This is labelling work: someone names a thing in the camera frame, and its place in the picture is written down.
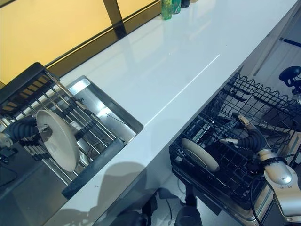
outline black cable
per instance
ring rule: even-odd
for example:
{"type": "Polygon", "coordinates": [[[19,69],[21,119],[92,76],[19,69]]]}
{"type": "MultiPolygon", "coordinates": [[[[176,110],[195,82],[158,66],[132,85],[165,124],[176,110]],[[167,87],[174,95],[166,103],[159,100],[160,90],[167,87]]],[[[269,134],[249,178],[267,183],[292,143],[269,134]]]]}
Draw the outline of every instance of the black cable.
{"type": "Polygon", "coordinates": [[[254,202],[253,202],[253,186],[254,186],[254,181],[256,180],[257,178],[254,178],[251,182],[251,192],[250,192],[250,201],[251,201],[251,207],[252,207],[252,211],[253,211],[253,214],[254,214],[254,217],[255,219],[257,220],[259,226],[264,226],[263,223],[258,219],[257,217],[257,214],[256,214],[256,211],[255,211],[255,207],[254,207],[254,202]]]}
{"type": "Polygon", "coordinates": [[[171,212],[171,207],[170,207],[169,201],[168,201],[167,199],[165,199],[165,200],[166,200],[166,202],[167,202],[167,204],[168,204],[168,207],[169,207],[170,220],[172,220],[172,219],[173,219],[173,214],[172,214],[172,212],[171,212]]]}
{"type": "Polygon", "coordinates": [[[16,171],[14,171],[14,170],[12,170],[12,169],[10,169],[10,168],[7,168],[6,166],[3,166],[2,164],[0,164],[0,167],[3,167],[3,168],[5,168],[5,169],[7,169],[8,171],[14,173],[14,175],[15,175],[14,178],[12,178],[12,179],[9,180],[8,182],[5,182],[4,184],[0,185],[0,187],[3,187],[3,186],[5,186],[5,185],[8,185],[9,183],[11,183],[11,182],[13,182],[14,180],[16,180],[16,178],[18,177],[18,174],[17,174],[16,171]]]}
{"type": "Polygon", "coordinates": [[[286,158],[292,157],[292,156],[295,156],[295,155],[294,154],[288,154],[288,155],[284,156],[284,158],[286,159],[286,158]]]}
{"type": "Polygon", "coordinates": [[[301,151],[301,145],[298,147],[298,150],[297,150],[297,152],[296,152],[296,154],[295,154],[293,160],[290,162],[290,164],[289,164],[290,167],[292,167],[293,164],[295,163],[295,161],[296,161],[296,159],[297,159],[297,157],[298,157],[300,151],[301,151]]]}

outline bottle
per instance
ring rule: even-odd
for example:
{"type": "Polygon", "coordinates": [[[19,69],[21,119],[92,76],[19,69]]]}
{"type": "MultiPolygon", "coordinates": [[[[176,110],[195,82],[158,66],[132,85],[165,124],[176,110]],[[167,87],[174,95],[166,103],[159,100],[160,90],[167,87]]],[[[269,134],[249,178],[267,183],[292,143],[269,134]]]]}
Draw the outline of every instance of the bottle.
{"type": "Polygon", "coordinates": [[[171,19],[173,9],[172,0],[161,0],[161,14],[163,20],[171,19]]]}
{"type": "Polygon", "coordinates": [[[181,7],[182,7],[182,8],[188,7],[189,4],[190,4],[190,0],[182,0],[182,1],[181,1],[181,7]]]}
{"type": "Polygon", "coordinates": [[[181,11],[181,0],[173,0],[172,3],[174,6],[173,14],[179,13],[181,11]]]}

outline dish rack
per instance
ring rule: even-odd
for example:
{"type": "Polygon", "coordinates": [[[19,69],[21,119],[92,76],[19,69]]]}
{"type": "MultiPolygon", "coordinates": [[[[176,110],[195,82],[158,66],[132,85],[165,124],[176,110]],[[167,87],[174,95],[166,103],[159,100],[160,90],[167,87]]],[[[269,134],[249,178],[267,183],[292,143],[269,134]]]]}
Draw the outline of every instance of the dish rack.
{"type": "MultiPolygon", "coordinates": [[[[250,186],[258,173],[254,169],[258,163],[256,155],[244,148],[222,144],[219,139],[248,136],[232,116],[239,113],[251,120],[272,150],[279,153],[298,129],[297,109],[301,107],[296,101],[289,101],[278,91],[271,91],[269,87],[235,74],[170,145],[173,172],[201,190],[223,194],[249,210],[250,186]],[[209,172],[186,155],[183,138],[194,141],[211,154],[220,170],[209,172]]],[[[265,181],[254,182],[254,199],[264,186],[265,181]]]]}
{"type": "Polygon", "coordinates": [[[66,185],[69,185],[98,155],[118,137],[64,87],[59,79],[40,63],[34,63],[5,86],[0,95],[0,125],[7,127],[39,109],[55,112],[68,125],[80,126],[75,138],[89,146],[79,146],[80,160],[73,172],[63,170],[50,156],[40,135],[24,138],[21,146],[37,161],[43,161],[66,185]]]}

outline yellow wall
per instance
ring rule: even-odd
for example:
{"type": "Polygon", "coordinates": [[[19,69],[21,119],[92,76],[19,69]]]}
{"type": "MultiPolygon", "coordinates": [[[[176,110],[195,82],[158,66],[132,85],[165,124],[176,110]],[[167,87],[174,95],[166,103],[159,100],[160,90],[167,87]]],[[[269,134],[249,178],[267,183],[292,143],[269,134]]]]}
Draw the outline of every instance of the yellow wall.
{"type": "Polygon", "coordinates": [[[0,81],[56,59],[111,26],[102,0],[17,0],[0,8],[0,81]]]}
{"type": "Polygon", "coordinates": [[[154,1],[155,0],[117,0],[117,3],[122,18],[125,18],[154,1]]]}

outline white plate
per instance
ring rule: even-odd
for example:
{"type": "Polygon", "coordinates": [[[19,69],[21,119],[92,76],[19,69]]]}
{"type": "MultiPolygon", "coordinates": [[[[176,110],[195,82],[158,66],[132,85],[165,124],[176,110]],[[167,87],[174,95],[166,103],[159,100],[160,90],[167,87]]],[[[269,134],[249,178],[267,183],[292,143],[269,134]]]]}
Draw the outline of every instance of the white plate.
{"type": "Polygon", "coordinates": [[[64,170],[72,172],[79,162],[79,147],[71,129],[57,114],[51,111],[37,112],[37,125],[48,125],[52,133],[41,133],[42,140],[52,158],[64,170]]]}
{"type": "Polygon", "coordinates": [[[208,171],[216,172],[220,170],[220,166],[216,160],[202,147],[186,138],[182,139],[182,144],[186,148],[186,151],[191,152],[190,156],[193,157],[193,159],[197,158],[200,165],[205,165],[208,171]]]}

